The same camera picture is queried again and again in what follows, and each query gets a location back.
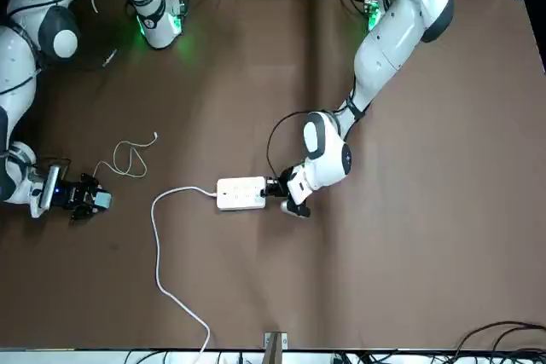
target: green led light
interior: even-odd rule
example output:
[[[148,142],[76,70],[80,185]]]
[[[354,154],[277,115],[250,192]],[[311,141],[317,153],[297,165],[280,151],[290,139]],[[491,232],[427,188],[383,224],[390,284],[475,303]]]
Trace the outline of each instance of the green led light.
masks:
[[[146,36],[146,33],[144,32],[144,26],[142,25],[140,19],[138,19],[138,16],[136,17],[136,21],[138,22],[138,25],[140,26],[140,34],[143,36]]]
[[[368,17],[368,31],[371,32],[372,29],[379,23],[379,20],[381,18],[381,11],[379,8],[372,10],[372,12],[369,14]]]
[[[180,33],[182,31],[182,21],[178,16],[173,16],[172,14],[168,14],[167,17],[169,18],[169,22],[171,23],[171,26],[174,28],[174,31],[176,33]]]

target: brown mat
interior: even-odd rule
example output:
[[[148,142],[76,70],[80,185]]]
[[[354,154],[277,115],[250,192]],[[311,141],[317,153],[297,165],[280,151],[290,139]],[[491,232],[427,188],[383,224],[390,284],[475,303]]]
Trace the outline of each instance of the brown mat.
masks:
[[[157,131],[148,175],[101,168],[113,208],[76,228],[60,211],[31,221],[2,207],[3,347],[200,346],[200,326],[155,288],[153,198],[269,175],[274,123],[351,88],[361,28],[338,0],[191,0],[187,34],[162,51],[124,1],[96,0],[97,15],[79,2],[77,64],[120,52],[103,71],[44,75],[22,134],[72,158],[76,176]],[[447,33],[352,132],[353,171],[314,195],[309,221],[274,200],[220,214],[199,194],[164,199],[164,285],[210,324],[212,347],[258,348],[282,330],[292,348],[439,349],[491,321],[545,322],[545,84],[523,3],[456,0]],[[301,121],[271,149],[278,170],[296,162]]]

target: white wire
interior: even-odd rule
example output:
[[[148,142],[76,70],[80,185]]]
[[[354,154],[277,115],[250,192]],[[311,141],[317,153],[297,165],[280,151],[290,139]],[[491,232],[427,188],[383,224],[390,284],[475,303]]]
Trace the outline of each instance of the white wire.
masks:
[[[210,193],[210,192],[207,192],[207,191],[205,191],[205,190],[203,190],[201,188],[197,188],[197,187],[174,188],[174,189],[165,191],[164,193],[158,195],[157,198],[154,199],[154,202],[152,202],[152,207],[150,208],[150,218],[152,219],[152,227],[154,228],[155,250],[156,250],[156,255],[157,255],[156,258],[155,258],[155,284],[157,285],[158,289],[160,289],[160,292],[165,294],[168,298],[170,298],[179,307],[184,309],[186,311],[186,313],[188,313],[190,316],[192,316],[206,330],[205,343],[203,343],[203,346],[201,347],[201,350],[199,350],[199,354],[197,355],[197,357],[194,360],[194,364],[196,364],[197,361],[199,361],[199,359],[201,357],[201,354],[205,350],[206,345],[208,344],[209,338],[211,337],[211,328],[196,313],[194,313],[188,306],[186,306],[184,303],[182,303],[180,300],[178,300],[178,298],[176,296],[174,296],[172,293],[165,290],[165,288],[161,285],[161,281],[160,281],[160,257],[161,257],[161,254],[160,254],[160,237],[159,237],[159,235],[157,233],[157,228],[155,227],[155,219],[154,219],[155,204],[157,204],[162,198],[165,198],[165,196],[170,195],[170,194],[174,194],[176,192],[189,191],[189,190],[199,191],[202,194],[204,194],[206,196],[210,196],[212,198],[216,197],[215,193]]]
[[[95,170],[93,171],[93,176],[96,175],[96,172],[99,169],[99,166],[101,164],[104,164],[105,166],[110,168],[110,170],[112,170],[112,172],[115,172],[118,175],[130,176],[131,178],[143,178],[146,175],[146,173],[148,172],[148,167],[146,166],[146,163],[144,162],[144,159],[142,159],[142,157],[140,156],[140,153],[138,153],[138,151],[135,149],[135,147],[146,148],[146,147],[149,147],[150,145],[152,145],[156,141],[157,141],[157,132],[154,132],[154,139],[151,142],[149,142],[148,144],[136,144],[135,142],[130,142],[130,141],[120,141],[120,142],[118,142],[118,145],[116,145],[116,148],[113,149],[113,166],[111,166],[106,161],[99,161],[96,164]],[[123,144],[127,144],[127,145],[131,146],[131,149],[129,151],[129,166],[127,167],[127,170],[121,170],[118,167],[118,165],[116,164],[116,152],[118,151],[118,148],[121,147]],[[133,153],[135,153],[136,156],[138,157],[138,159],[140,159],[140,162],[141,162],[142,166],[144,167],[144,172],[142,174],[136,175],[136,174],[129,173],[129,171],[131,170],[131,167],[133,165]]]

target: power strip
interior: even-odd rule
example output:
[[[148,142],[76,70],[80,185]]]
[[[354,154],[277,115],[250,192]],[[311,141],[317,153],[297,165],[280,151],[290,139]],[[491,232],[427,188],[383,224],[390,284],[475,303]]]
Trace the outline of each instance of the power strip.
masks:
[[[265,198],[261,192],[264,188],[263,176],[218,179],[216,205],[221,211],[263,209]]]

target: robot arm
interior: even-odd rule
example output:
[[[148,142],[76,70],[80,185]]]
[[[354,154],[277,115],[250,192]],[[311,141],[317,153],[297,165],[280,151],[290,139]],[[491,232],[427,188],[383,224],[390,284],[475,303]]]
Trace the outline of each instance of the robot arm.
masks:
[[[355,56],[353,90],[334,112],[307,117],[304,139],[307,157],[269,181],[277,196],[288,198],[282,209],[308,217],[305,200],[314,191],[344,179],[351,170],[351,150],[345,143],[351,127],[385,84],[408,60],[419,42],[438,38],[453,17],[453,0],[388,0],[390,7],[368,33]]]
[[[8,22],[0,26],[0,200],[28,204],[33,217],[51,205],[88,217],[109,206],[109,194],[95,178],[65,182],[57,168],[47,177],[33,172],[36,156],[11,133],[31,106],[43,58],[70,59],[78,47],[78,28],[68,9],[72,0],[9,0]],[[148,43],[162,49],[181,33],[180,0],[131,0]]]

